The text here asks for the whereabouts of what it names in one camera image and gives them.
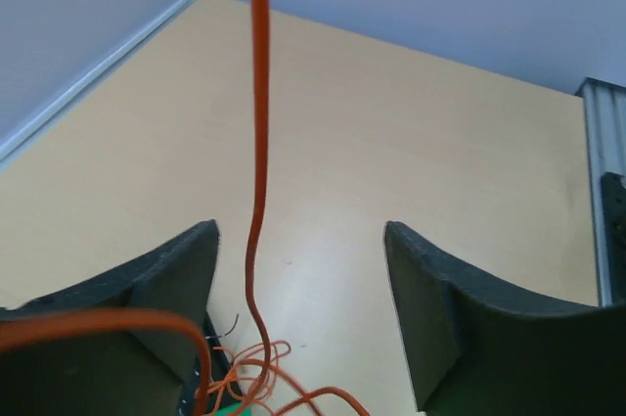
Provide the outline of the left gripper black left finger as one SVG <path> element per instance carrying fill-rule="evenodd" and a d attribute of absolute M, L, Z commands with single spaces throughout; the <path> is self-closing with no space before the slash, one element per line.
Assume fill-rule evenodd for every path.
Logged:
<path fill-rule="evenodd" d="M 17 308 L 2 323 L 92 309 L 165 310 L 203 326 L 219 249 L 214 220 L 92 278 Z M 190 415 L 196 346 L 176 332 L 129 330 L 43 342 L 1 356 L 4 415 Z"/>

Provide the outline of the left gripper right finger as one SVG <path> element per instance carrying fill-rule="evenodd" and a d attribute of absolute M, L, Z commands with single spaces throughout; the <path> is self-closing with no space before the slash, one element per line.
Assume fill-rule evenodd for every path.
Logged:
<path fill-rule="evenodd" d="M 521 288 L 384 228 L 417 408 L 428 415 L 621 415 L 625 309 Z"/>

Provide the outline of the orange black wire ball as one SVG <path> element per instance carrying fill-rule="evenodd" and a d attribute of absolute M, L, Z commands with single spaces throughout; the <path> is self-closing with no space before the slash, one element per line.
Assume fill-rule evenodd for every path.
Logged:
<path fill-rule="evenodd" d="M 280 415 L 301 404 L 306 404 L 315 411 L 317 406 L 314 404 L 314 398 L 323 394 L 336 395 L 351 406 L 357 414 L 366 415 L 368 411 L 350 393 L 336 387 L 323 387 L 307 392 L 293 377 L 272 363 L 269 334 L 254 297 L 254 267 L 265 213 L 268 178 L 270 14 L 269 0 L 249 0 L 249 3 L 253 54 L 255 171 L 254 204 L 245 256 L 245 292 L 249 313 L 263 344 L 264 359 L 248 362 L 249 365 L 258 366 L 260 374 L 250 386 L 242 406 L 236 410 L 236 413 L 242 414 L 246 407 L 258 401 L 256 396 L 263 388 L 266 375 L 272 371 L 299 394 L 298 399 L 278 411 Z M 19 320 L 1 327 L 1 351 L 6 353 L 43 341 L 127 329 L 165 330 L 178 333 L 195 345 L 201 364 L 201 381 L 196 392 L 194 413 L 202 415 L 209 395 L 210 351 L 198 325 L 172 312 L 141 308 L 99 308 L 93 311 L 44 315 L 40 318 Z"/>

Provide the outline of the green plastic bin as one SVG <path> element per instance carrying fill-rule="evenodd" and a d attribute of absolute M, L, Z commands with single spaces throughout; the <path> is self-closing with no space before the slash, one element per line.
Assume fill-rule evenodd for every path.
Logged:
<path fill-rule="evenodd" d="M 215 412 L 215 416 L 233 416 L 242 405 L 240 403 L 234 403 L 225 407 L 220 408 Z M 252 416 L 251 409 L 249 407 L 245 408 L 238 416 Z"/>

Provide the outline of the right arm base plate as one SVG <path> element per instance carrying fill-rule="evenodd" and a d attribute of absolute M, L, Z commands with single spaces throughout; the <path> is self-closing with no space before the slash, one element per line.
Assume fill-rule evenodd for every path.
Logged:
<path fill-rule="evenodd" d="M 604 231 L 611 298 L 625 303 L 625 177 L 606 172 L 601 179 Z"/>

